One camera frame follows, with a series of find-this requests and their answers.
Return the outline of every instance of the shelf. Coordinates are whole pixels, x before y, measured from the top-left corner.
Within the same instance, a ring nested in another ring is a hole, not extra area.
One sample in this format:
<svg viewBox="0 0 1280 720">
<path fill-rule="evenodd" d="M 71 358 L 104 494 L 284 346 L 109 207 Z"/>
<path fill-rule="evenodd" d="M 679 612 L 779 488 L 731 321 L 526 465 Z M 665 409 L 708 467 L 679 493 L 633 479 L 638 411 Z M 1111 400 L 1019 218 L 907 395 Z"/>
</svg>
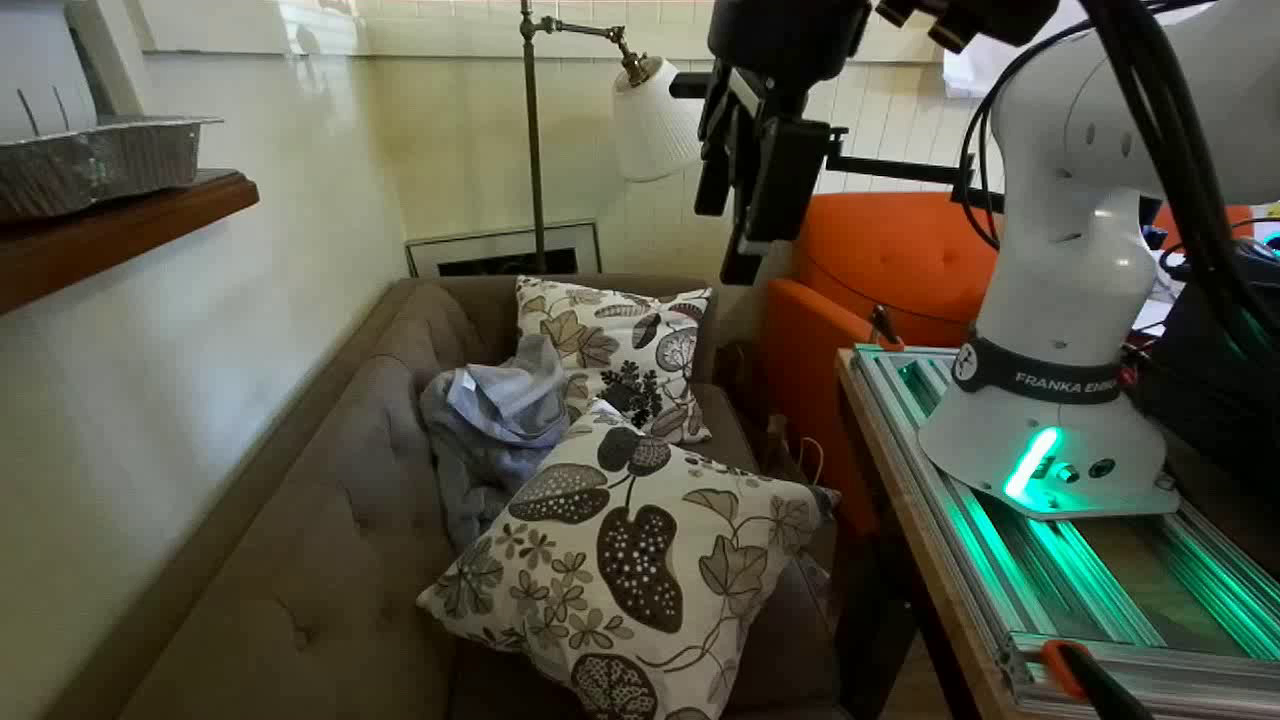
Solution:
<svg viewBox="0 0 1280 720">
<path fill-rule="evenodd" d="M 199 172 L 192 189 L 100 204 L 45 224 L 0 224 L 0 311 L 100 275 L 256 204 L 241 172 Z"/>
</svg>

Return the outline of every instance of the blue cloth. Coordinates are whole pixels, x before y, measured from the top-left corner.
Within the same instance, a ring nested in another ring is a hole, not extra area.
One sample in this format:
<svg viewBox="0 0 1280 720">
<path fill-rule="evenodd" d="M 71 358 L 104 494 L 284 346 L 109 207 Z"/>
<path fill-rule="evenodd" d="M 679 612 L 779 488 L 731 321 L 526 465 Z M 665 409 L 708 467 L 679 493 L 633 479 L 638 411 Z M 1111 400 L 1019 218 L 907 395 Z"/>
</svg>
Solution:
<svg viewBox="0 0 1280 720">
<path fill-rule="evenodd" d="M 507 362 L 441 372 L 419 409 L 457 547 L 481 539 L 569 429 L 564 372 L 546 334 L 521 334 Z"/>
</svg>

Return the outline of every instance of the floor lamp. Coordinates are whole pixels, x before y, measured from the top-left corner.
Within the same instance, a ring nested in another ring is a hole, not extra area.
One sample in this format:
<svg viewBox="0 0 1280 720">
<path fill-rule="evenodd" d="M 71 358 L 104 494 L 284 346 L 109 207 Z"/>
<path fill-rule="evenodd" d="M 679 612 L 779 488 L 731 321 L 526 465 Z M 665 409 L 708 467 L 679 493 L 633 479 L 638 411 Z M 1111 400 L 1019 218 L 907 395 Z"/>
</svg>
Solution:
<svg viewBox="0 0 1280 720">
<path fill-rule="evenodd" d="M 679 163 L 694 160 L 694 127 L 687 112 L 677 106 L 669 84 L 677 69 L 633 50 L 629 26 L 586 26 L 569 25 L 554 15 L 532 21 L 526 0 L 521 0 L 521 37 L 523 37 L 523 112 L 526 112 L 526 180 L 532 180 L 532 247 L 534 271 L 546 271 L 546 218 L 542 218 L 542 148 L 540 148 L 540 112 L 534 112 L 534 37 L 571 30 L 571 37 L 600 37 L 619 50 L 619 81 L 610 95 L 610 141 L 619 156 L 619 172 L 629 180 L 659 180 L 671 174 Z"/>
</svg>

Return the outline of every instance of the glowing green light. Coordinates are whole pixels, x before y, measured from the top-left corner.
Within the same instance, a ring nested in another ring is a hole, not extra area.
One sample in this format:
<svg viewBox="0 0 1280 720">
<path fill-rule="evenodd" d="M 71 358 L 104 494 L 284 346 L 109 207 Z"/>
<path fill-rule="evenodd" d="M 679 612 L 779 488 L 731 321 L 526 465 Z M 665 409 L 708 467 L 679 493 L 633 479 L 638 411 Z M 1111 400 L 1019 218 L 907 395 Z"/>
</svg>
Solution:
<svg viewBox="0 0 1280 720">
<path fill-rule="evenodd" d="M 1059 441 L 1065 441 L 1059 429 L 1037 430 L 1027 455 L 1023 455 L 1023 458 L 1017 465 L 1017 470 L 1007 475 L 1002 494 L 1017 494 L 1017 498 L 1019 498 L 1019 494 L 1027 493 L 1037 467 L 1044 465 L 1044 455 L 1048 455 Z"/>
</svg>

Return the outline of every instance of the throw pillow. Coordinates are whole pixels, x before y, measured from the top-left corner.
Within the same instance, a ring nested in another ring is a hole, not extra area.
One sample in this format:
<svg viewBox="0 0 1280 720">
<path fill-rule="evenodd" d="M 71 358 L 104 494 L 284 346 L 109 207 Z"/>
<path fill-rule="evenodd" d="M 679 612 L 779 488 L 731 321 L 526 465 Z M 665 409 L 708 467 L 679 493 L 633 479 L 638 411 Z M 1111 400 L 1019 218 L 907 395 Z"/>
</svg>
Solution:
<svg viewBox="0 0 1280 720">
<path fill-rule="evenodd" d="M 717 720 L 820 521 L 810 488 L 645 441 L 596 404 L 419 609 L 523 653 L 596 720 Z"/>
<path fill-rule="evenodd" d="M 692 358 L 711 291 L 671 299 L 521 275 L 521 333 L 553 334 L 571 415 L 609 400 L 652 441 L 708 441 Z"/>
</svg>

